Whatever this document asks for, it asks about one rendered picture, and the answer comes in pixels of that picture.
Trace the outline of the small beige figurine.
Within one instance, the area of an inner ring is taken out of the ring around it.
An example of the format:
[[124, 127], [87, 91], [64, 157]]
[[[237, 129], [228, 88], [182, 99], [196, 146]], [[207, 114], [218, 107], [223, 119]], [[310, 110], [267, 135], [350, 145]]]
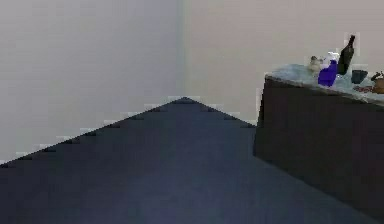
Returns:
[[312, 56], [307, 66], [310, 72], [318, 73], [322, 69], [323, 59]]

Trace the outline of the black wine bottle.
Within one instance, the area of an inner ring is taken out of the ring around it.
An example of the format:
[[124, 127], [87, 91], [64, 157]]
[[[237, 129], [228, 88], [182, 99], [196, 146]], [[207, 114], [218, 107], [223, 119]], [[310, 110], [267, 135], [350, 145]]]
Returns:
[[354, 41], [356, 36], [351, 35], [347, 45], [342, 49], [338, 61], [338, 74], [345, 75], [348, 71], [352, 57], [354, 55]]

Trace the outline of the brown pot with plant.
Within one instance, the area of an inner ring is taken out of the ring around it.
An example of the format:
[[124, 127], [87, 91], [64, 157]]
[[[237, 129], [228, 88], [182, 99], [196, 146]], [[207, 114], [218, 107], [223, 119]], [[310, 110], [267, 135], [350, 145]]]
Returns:
[[377, 94], [384, 94], [384, 72], [377, 72], [371, 80], [374, 82], [372, 92]]

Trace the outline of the dark blue cup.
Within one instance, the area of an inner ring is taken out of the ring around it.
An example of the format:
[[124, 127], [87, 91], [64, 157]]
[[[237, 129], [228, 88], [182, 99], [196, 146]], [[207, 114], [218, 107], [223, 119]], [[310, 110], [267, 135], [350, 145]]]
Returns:
[[360, 84], [368, 75], [368, 72], [365, 70], [353, 70], [351, 76], [351, 82], [353, 84]]

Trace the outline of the blue spray bottle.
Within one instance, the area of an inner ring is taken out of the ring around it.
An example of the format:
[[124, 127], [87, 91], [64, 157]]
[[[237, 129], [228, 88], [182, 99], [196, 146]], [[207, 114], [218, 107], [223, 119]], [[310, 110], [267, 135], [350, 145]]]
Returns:
[[321, 70], [318, 75], [318, 84], [331, 87], [338, 73], [338, 59], [340, 55], [337, 52], [329, 52], [322, 60]]

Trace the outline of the dark counter with marble top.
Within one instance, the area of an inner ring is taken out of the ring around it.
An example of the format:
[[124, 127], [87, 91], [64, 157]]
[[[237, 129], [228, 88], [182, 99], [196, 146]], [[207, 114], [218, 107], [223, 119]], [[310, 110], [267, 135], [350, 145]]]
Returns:
[[253, 155], [384, 224], [384, 98], [340, 84], [297, 64], [266, 74]]

